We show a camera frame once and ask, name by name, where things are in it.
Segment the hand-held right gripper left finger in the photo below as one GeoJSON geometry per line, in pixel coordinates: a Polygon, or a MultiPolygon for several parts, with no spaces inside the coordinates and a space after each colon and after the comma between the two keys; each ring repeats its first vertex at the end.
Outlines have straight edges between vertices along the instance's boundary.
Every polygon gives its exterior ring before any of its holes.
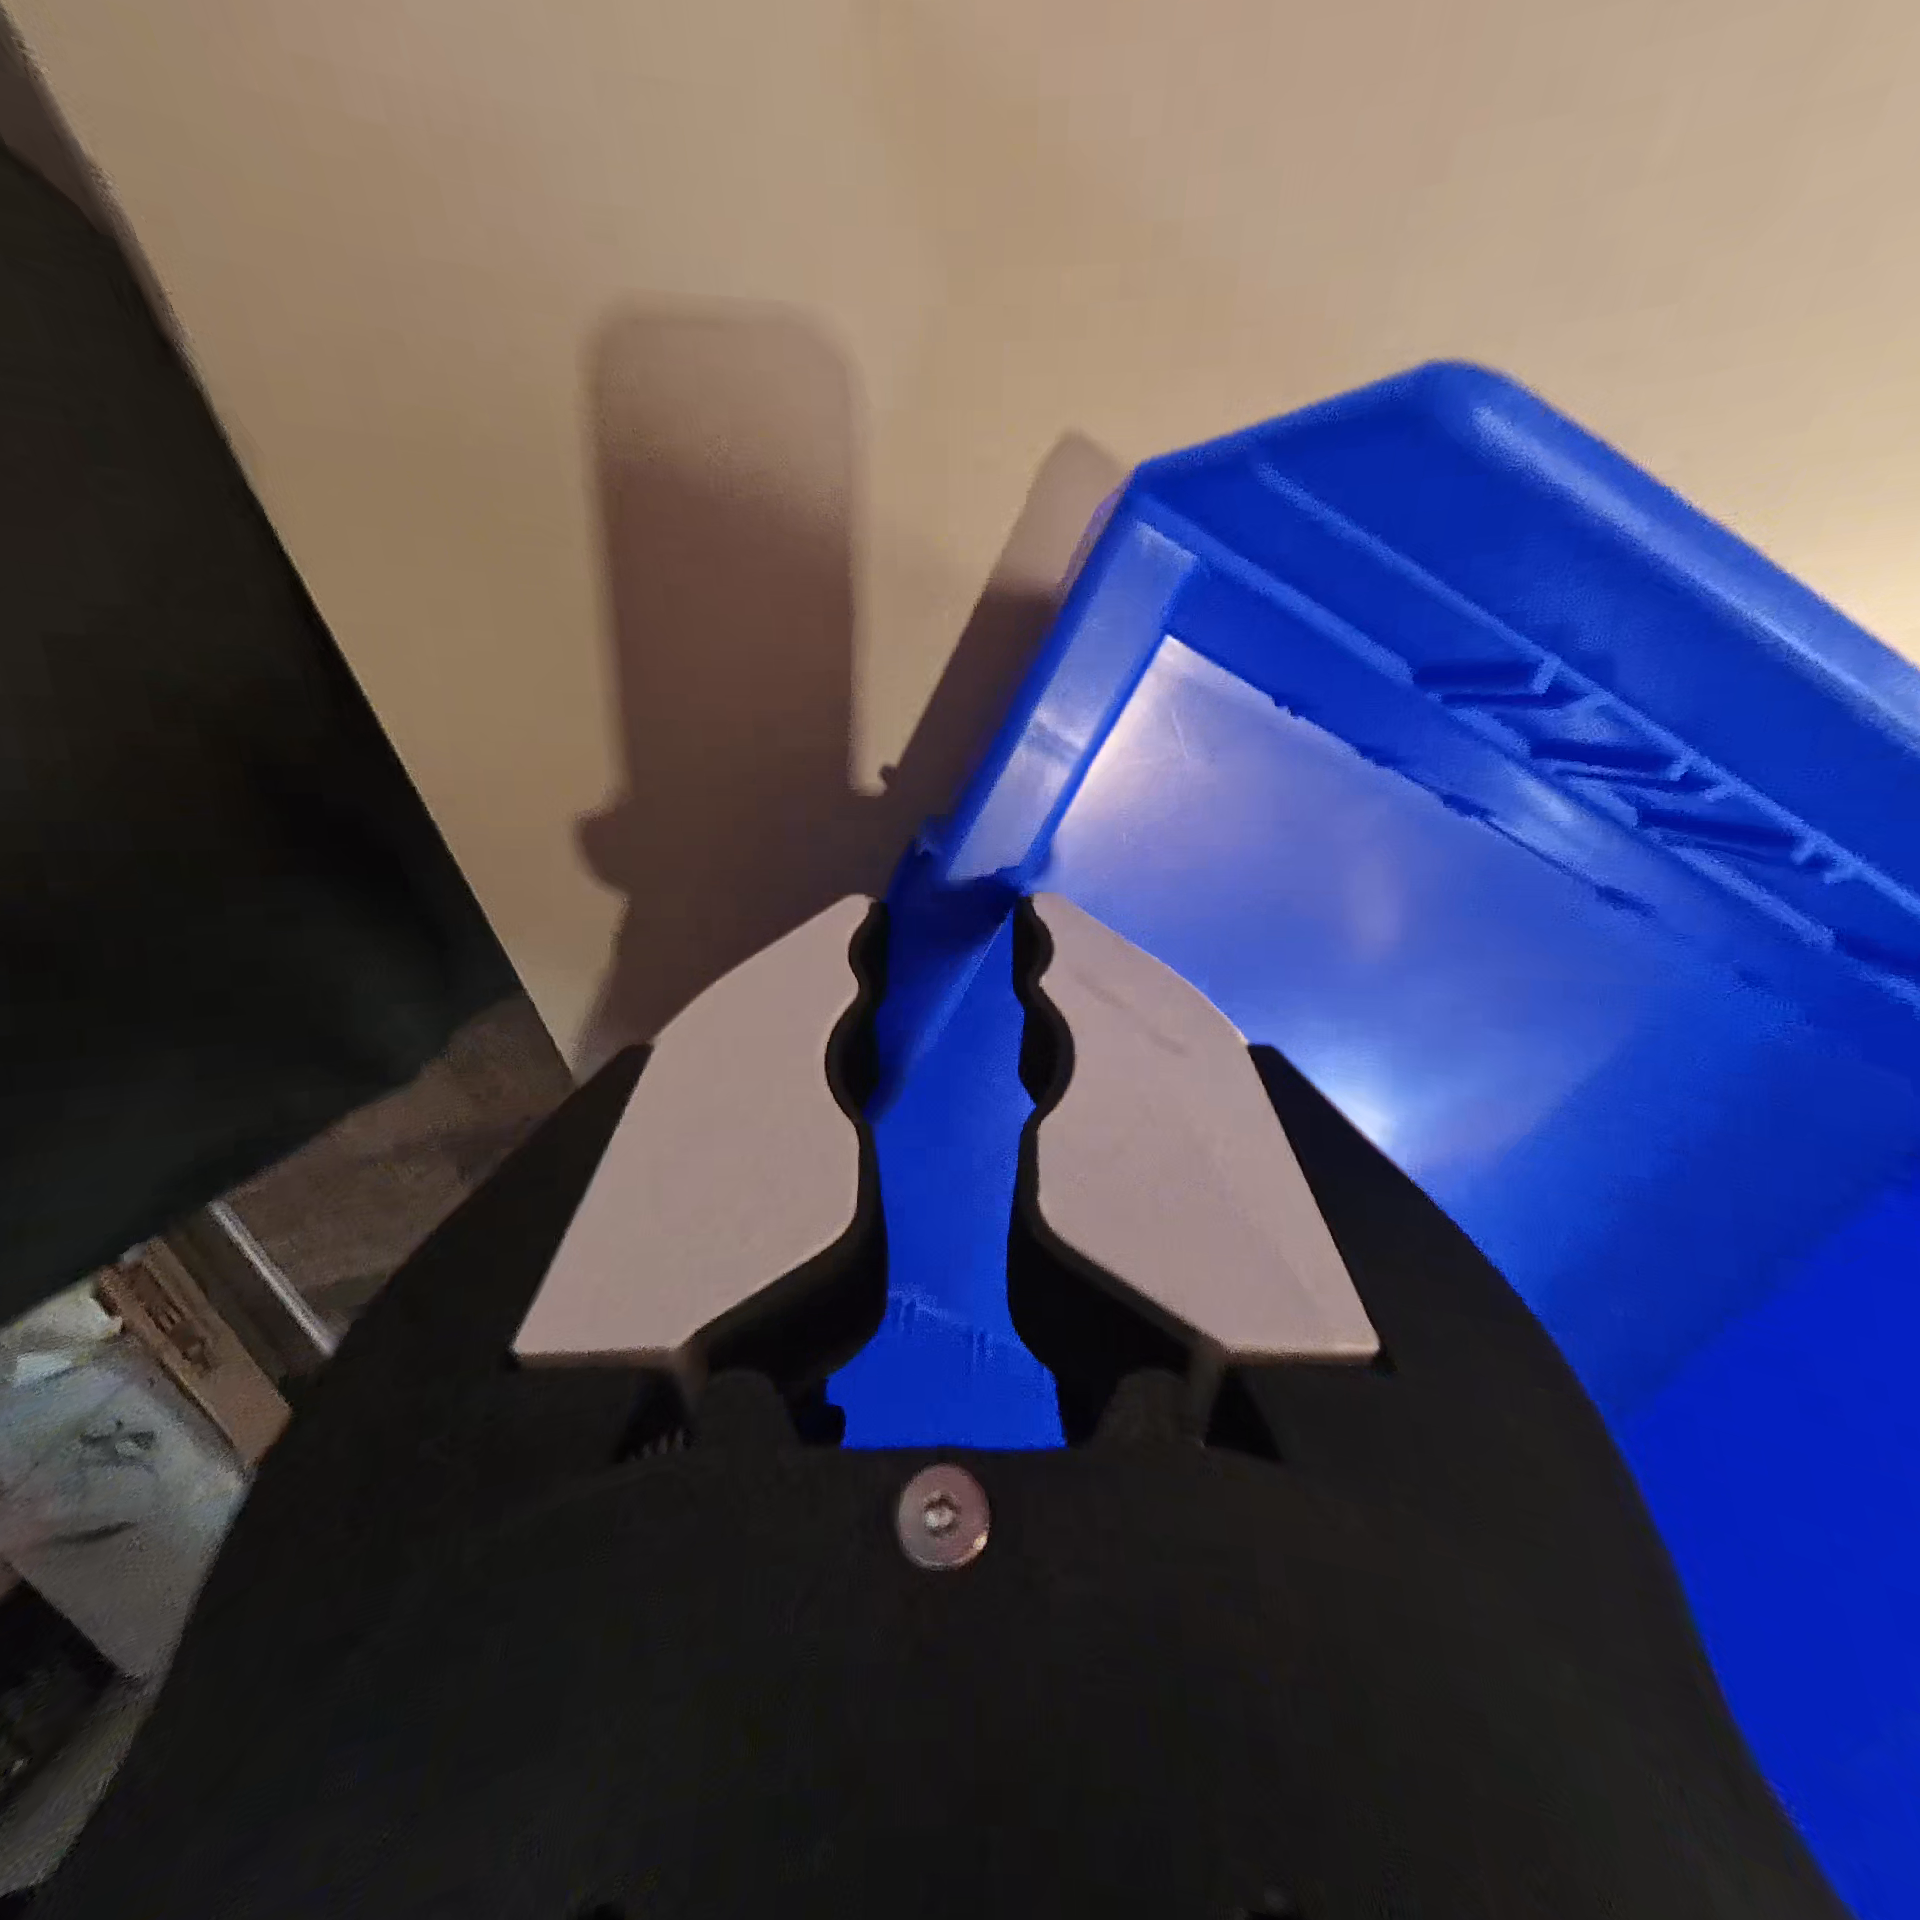
{"type": "Polygon", "coordinates": [[[868,1120],[886,933],[879,901],[843,896],[656,1034],[512,1338],[518,1367],[632,1369],[685,1411],[728,1374],[824,1397],[888,1290],[868,1120]]]}

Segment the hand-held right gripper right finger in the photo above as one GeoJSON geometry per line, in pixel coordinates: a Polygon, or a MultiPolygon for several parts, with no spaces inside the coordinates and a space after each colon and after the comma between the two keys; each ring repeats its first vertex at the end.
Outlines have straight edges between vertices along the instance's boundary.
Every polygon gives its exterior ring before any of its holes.
{"type": "Polygon", "coordinates": [[[1362,1367],[1380,1336],[1250,1042],[1068,896],[1014,911],[1020,1077],[1006,1298],[1060,1414],[1136,1374],[1180,1414],[1271,1365],[1362,1367]]]}

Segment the large blue plastic bin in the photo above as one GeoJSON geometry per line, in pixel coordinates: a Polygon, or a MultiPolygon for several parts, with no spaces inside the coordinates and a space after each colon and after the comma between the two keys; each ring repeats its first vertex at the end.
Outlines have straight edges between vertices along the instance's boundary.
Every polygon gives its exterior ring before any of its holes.
{"type": "Polygon", "coordinates": [[[1915,1915],[1915,669],[1512,379],[1144,462],[895,871],[867,1449],[1060,1440],[1010,891],[1211,998],[1571,1361],[1858,1915],[1915,1915]]]}

